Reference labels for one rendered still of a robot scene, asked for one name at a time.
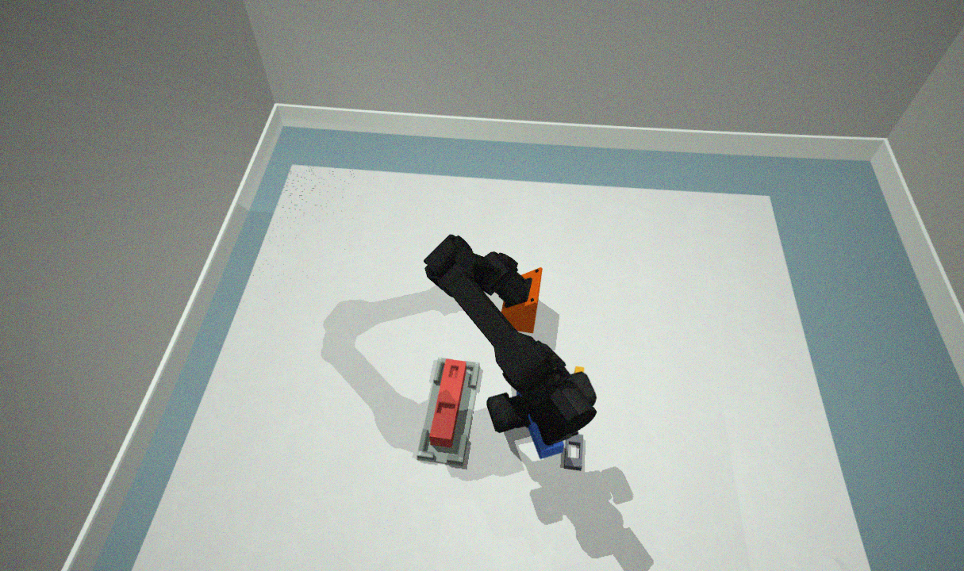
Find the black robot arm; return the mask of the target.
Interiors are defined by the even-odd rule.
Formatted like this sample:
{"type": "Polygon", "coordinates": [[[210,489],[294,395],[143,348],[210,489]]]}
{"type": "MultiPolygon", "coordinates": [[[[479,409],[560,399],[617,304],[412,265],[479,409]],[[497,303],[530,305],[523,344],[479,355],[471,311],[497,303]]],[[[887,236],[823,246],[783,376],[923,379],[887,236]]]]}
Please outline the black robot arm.
{"type": "Polygon", "coordinates": [[[485,294],[499,295],[505,308],[528,302],[532,278],[518,274],[517,261],[495,251],[477,255],[463,238],[449,235],[424,263],[427,278],[454,297],[495,347],[504,379],[535,406],[530,420],[543,443],[553,445],[578,435],[597,409],[574,381],[567,380],[571,374],[566,363],[546,343],[518,332],[485,294]],[[537,406],[542,401],[547,406],[537,406]]]}

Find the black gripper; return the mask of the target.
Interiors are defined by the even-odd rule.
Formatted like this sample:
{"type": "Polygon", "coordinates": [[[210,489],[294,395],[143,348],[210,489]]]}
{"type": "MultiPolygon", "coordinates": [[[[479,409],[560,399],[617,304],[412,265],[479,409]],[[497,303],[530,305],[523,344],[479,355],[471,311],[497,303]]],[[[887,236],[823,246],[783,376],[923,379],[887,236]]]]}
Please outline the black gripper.
{"type": "MultiPolygon", "coordinates": [[[[588,374],[579,371],[571,374],[567,380],[574,381],[576,386],[580,388],[581,393],[586,395],[586,398],[593,406],[597,403],[597,393],[595,393],[593,389],[593,384],[591,384],[588,374]]],[[[528,429],[530,425],[528,414],[535,408],[523,395],[521,395],[521,397],[520,395],[509,397],[508,393],[500,393],[488,397],[488,399],[486,399],[486,407],[488,408],[497,433],[509,431],[515,429],[515,427],[517,429],[521,427],[528,429]]]]}

